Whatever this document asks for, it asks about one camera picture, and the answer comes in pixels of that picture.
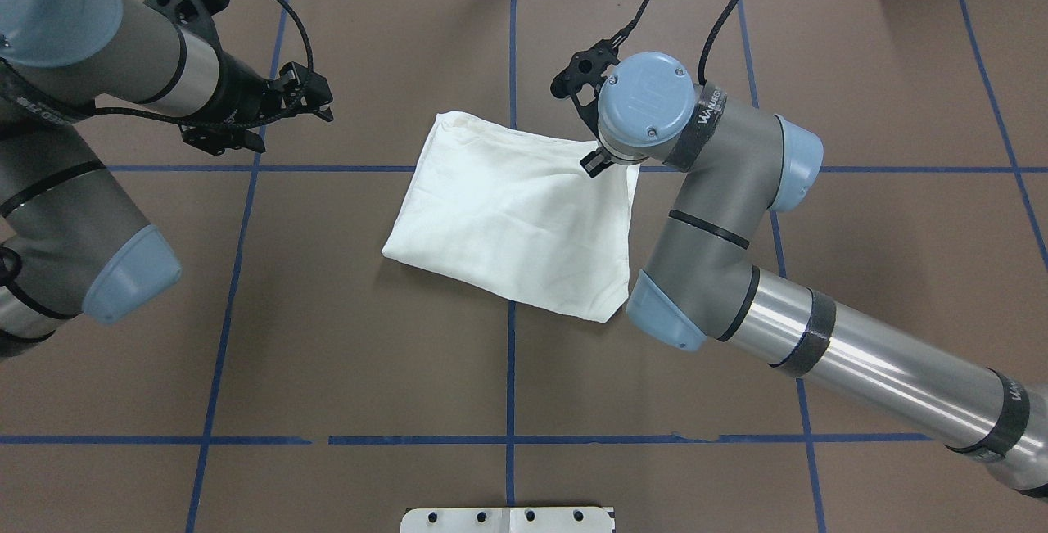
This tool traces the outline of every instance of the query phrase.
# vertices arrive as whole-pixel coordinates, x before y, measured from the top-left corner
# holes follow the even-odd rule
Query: white towel
[[[556,313],[607,321],[629,293],[639,168],[589,178],[596,141],[437,115],[383,254]]]

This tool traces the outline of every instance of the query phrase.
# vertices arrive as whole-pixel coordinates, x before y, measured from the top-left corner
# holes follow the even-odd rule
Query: black band
[[[760,283],[761,269],[755,267],[751,274],[749,274],[749,287],[746,288],[746,298],[742,301],[742,306],[739,308],[739,312],[735,315],[735,319],[732,320],[732,325],[727,328],[727,331],[724,331],[723,335],[717,337],[719,341],[724,342],[726,339],[730,339],[739,327],[741,327],[742,320],[746,319],[746,315],[749,313],[749,306],[754,305],[754,298],[757,297],[757,286]]]
[[[73,168],[64,169],[64,171],[57,172],[54,175],[46,176],[40,179],[38,182],[34,182],[32,185],[26,186],[25,190],[19,191],[18,194],[12,195],[0,204],[0,216],[7,217],[15,209],[19,208],[20,205],[25,204],[25,202],[32,200],[34,197],[45,193],[48,190],[54,190],[56,186],[62,185],[63,182],[67,182],[71,178],[78,178],[80,175],[89,174],[91,171],[100,171],[100,169],[106,168],[102,164],[101,160],[89,160],[86,163],[79,163]]]
[[[77,121],[90,118],[94,110],[94,104],[71,107],[42,92],[3,59],[0,59],[0,97],[18,105],[31,118],[48,126],[73,126]]]
[[[715,223],[708,223],[706,220],[697,219],[697,217],[689,215],[689,213],[682,213],[680,209],[670,209],[670,217],[679,222],[689,224],[689,226],[694,226],[699,228],[699,230],[706,230],[708,234],[716,236],[719,239],[725,239],[725,241],[733,243],[733,245],[740,246],[741,249],[749,248],[749,241],[746,241],[742,236],[738,236],[735,231],[726,230],[726,228],[719,227]]]
[[[680,172],[692,171],[699,153],[714,137],[717,131],[717,124],[720,123],[724,113],[724,104],[727,102],[727,93],[717,85],[706,85],[702,88],[702,93],[695,104],[691,118],[677,138],[670,156],[667,156],[662,163],[668,168],[677,169]]]
[[[41,316],[52,317],[56,320],[71,320],[77,317],[75,314],[70,316],[67,313],[54,312],[54,310],[47,308],[47,306],[42,305],[42,303],[38,303],[35,298],[31,298],[29,294],[26,294],[25,291],[22,290],[22,287],[19,287],[19,284],[12,282],[10,284],[6,284],[4,287],[7,287],[7,291],[10,291],[10,294],[15,295],[15,297],[18,298],[18,302],[23,303],[26,308],[34,310],[34,312],[37,312]]]
[[[37,336],[34,339],[26,339],[23,336],[15,336],[10,332],[0,329],[0,358],[4,357],[17,357],[17,355],[22,355],[26,350],[37,347],[38,343],[46,341],[46,339],[51,338],[54,331],[48,332],[44,336]]]
[[[994,428],[980,441],[970,447],[951,447],[946,449],[966,456],[980,463],[991,464],[1000,462],[1014,447],[1030,422],[1030,397],[1023,384],[1010,377],[990,370],[997,374],[1004,388],[1004,403],[1001,405],[1001,416],[997,418]]]
[[[1031,498],[1048,498],[1048,484],[1039,486],[1038,488],[1030,488],[1029,490],[1016,490],[1016,492]]]
[[[178,66],[175,68],[175,73],[172,75],[171,81],[168,81],[168,85],[165,85],[162,89],[156,94],[149,97],[149,99],[136,101],[135,104],[145,105],[153,104],[154,101],[160,101],[165,97],[171,89],[178,85],[178,82],[182,79],[182,73],[185,71],[185,34],[182,31],[181,27],[175,27],[175,31],[178,31]]]
[[[774,365],[769,363],[789,377],[804,376],[823,358],[830,347],[830,336],[833,335],[833,327],[837,321],[837,303],[820,291],[811,291],[811,315],[808,316],[808,326],[805,327],[801,340],[782,361]]]

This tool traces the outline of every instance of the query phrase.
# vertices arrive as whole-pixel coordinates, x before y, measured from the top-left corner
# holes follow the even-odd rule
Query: brown table surface
[[[725,1],[653,0],[624,55],[696,63]],[[826,145],[755,264],[1036,383],[1048,14],[963,1],[745,0],[708,73]],[[735,348],[683,354],[624,313],[562,317],[380,257],[435,114],[587,138],[550,77],[639,0],[291,2],[333,124],[275,124],[258,160],[152,121],[81,127],[184,275],[0,365],[0,531],[395,532],[412,507],[581,503],[623,532],[1048,531],[982,467]],[[270,0],[219,16],[263,73],[303,59],[279,23]],[[634,272],[680,182],[640,175]]]

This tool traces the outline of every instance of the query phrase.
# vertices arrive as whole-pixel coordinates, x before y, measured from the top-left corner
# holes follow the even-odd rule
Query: silver arm tube
[[[636,54],[598,97],[608,159],[653,157],[687,175],[628,303],[633,323],[683,350],[705,336],[734,343],[909,422],[1048,502],[1048,388],[1024,387],[746,264],[765,209],[787,212],[814,182],[822,142],[712,85],[693,92],[682,71],[665,54]]]
[[[791,377],[909,422],[985,463],[1007,487],[1048,502],[1044,387],[1026,388],[764,271],[745,320],[727,342]]]

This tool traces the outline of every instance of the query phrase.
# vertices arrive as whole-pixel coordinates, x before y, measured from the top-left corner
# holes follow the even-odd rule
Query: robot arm
[[[179,124],[221,155],[264,152],[249,128],[333,117],[327,82],[289,63],[267,81],[222,50],[212,16],[230,0],[0,0],[0,358],[79,313],[119,320],[171,287],[180,265],[156,227],[72,128],[111,94]]]
[[[734,343],[909,422],[1048,502],[1048,387],[1024,387],[745,262],[764,210],[788,212],[814,182],[818,137],[712,83],[693,86],[665,54],[632,55],[599,83],[599,148],[581,164],[597,175],[652,157],[685,174],[627,305],[637,327],[685,351],[706,336]]]

